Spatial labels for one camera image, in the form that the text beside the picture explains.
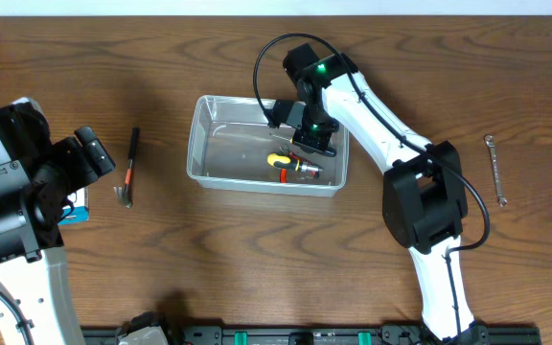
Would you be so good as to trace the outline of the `stubby yellow black screwdriver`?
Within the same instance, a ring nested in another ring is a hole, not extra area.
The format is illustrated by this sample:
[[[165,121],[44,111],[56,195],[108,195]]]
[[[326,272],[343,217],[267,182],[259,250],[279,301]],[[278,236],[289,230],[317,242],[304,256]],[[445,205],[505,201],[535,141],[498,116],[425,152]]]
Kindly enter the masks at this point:
[[[308,160],[302,159],[298,156],[291,155],[282,155],[279,153],[270,153],[266,158],[267,163],[275,168],[285,170],[285,171],[294,171],[300,173],[311,173],[317,174],[321,173],[323,169],[314,165]]]

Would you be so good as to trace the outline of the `small silver wrench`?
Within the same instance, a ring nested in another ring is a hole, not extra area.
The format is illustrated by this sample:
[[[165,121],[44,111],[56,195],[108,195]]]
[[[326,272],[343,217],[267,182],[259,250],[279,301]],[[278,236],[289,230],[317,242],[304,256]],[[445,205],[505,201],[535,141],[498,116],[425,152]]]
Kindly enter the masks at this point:
[[[492,165],[497,203],[500,207],[505,207],[508,205],[508,200],[503,194],[499,167],[498,167],[498,157],[497,157],[497,150],[495,146],[495,139],[492,134],[486,134],[484,136],[484,141],[489,150],[489,154],[491,157],[491,165]]]

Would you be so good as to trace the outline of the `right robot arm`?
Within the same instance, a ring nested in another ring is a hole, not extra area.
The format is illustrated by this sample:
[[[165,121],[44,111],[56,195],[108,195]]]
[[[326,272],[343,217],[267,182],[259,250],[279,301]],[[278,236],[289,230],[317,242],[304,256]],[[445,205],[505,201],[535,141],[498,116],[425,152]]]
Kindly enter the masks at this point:
[[[325,156],[336,154],[330,141],[340,128],[353,134],[382,174],[383,221],[411,255],[423,323],[435,339],[461,342],[474,323],[459,254],[466,248],[466,195],[475,190],[462,174],[458,151],[405,125],[343,54],[321,58],[303,44],[287,53],[283,67],[305,106],[274,105],[273,123],[293,127],[293,145]]]

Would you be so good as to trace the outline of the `clear plastic container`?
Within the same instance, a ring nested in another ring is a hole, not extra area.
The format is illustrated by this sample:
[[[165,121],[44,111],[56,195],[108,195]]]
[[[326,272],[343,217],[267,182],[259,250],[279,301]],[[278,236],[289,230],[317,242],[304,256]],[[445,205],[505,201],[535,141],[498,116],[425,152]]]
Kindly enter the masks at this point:
[[[269,135],[291,138],[294,129],[271,128],[253,98],[204,95],[195,105],[186,172],[203,188],[293,196],[332,197],[347,179],[349,132],[342,128],[332,136],[337,156],[307,153]],[[281,183],[280,170],[266,158],[288,146],[301,157],[320,166],[316,179],[308,173],[289,172]]]

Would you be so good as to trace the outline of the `small claw hammer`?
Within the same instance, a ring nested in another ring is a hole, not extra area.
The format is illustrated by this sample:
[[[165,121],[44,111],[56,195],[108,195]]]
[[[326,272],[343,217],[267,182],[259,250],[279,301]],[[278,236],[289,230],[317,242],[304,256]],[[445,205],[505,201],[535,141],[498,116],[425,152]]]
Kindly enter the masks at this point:
[[[140,137],[140,128],[134,127],[131,132],[129,150],[127,155],[127,164],[126,164],[126,176],[124,185],[122,187],[114,187],[114,193],[118,202],[130,209],[133,206],[132,201],[132,179],[135,166],[135,157],[137,152],[137,147]]]

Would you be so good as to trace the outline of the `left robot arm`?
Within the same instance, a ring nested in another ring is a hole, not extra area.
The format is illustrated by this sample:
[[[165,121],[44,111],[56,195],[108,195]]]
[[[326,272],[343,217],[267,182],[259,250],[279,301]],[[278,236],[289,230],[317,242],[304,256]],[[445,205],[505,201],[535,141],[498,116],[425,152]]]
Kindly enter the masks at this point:
[[[60,222],[69,196],[115,162],[82,126],[56,143],[40,105],[0,107],[0,333],[7,344],[82,344]]]

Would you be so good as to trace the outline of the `slim yellow black screwdriver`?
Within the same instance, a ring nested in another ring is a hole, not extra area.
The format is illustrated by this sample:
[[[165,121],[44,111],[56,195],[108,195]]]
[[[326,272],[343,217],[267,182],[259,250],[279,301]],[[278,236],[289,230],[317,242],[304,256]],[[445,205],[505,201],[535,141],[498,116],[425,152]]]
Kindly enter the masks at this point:
[[[293,139],[292,139],[292,138],[287,138],[287,137],[280,136],[280,135],[276,135],[276,134],[273,134],[273,133],[269,133],[269,135],[270,135],[271,137],[275,138],[275,139],[278,139],[278,140],[281,140],[281,141],[284,141],[284,142],[293,144]]]

